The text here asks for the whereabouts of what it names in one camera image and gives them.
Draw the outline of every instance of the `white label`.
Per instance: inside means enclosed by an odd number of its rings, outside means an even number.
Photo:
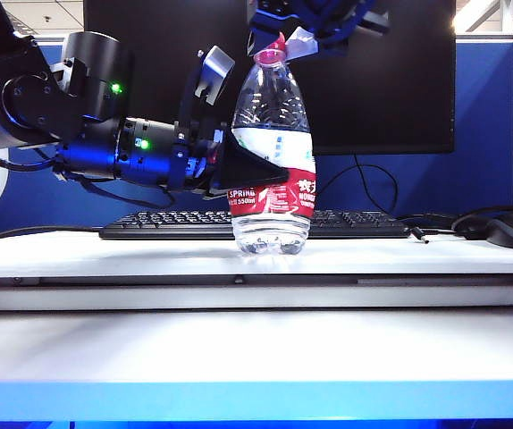
[[[273,164],[307,172],[316,171],[309,132],[235,128],[232,133],[241,146]]]

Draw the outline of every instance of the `black monitor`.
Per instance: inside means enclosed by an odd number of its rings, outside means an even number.
[[[218,45],[236,66],[216,112],[230,122],[253,64],[245,0],[85,0],[86,30],[136,56],[130,114],[173,122],[199,49]],[[454,149],[455,0],[376,0],[390,31],[357,31],[346,57],[290,64],[315,155],[421,154]]]

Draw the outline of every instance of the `plastic water bottle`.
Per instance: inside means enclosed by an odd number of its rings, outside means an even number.
[[[285,58],[282,34],[255,55],[233,118],[232,132],[243,147],[290,172],[282,184],[229,191],[235,239],[247,253],[297,254],[314,212],[312,139]]]

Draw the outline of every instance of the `blue cubicle wall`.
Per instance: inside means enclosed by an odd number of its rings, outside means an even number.
[[[59,60],[59,46],[44,47],[50,63]],[[13,149],[16,162],[38,160],[31,151]],[[447,155],[361,156],[379,164],[398,180],[395,215],[421,211],[459,213],[479,206],[513,201],[513,44],[458,43],[456,83],[456,150]],[[318,188],[351,165],[350,156],[317,159]],[[390,180],[366,169],[370,190],[381,205],[392,196]],[[159,204],[164,195],[117,182],[104,188]],[[319,208],[374,208],[359,175],[348,172],[318,199]],[[226,208],[226,201],[204,201],[183,193],[176,208]],[[57,181],[49,171],[11,172],[0,199],[0,231],[40,224],[104,225],[139,207],[90,195],[75,183]]]

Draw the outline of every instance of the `keyboard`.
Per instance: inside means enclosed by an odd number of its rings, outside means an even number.
[[[402,222],[383,212],[315,210],[310,239],[402,239],[410,234]],[[137,212],[106,225],[106,240],[232,240],[226,211]]]

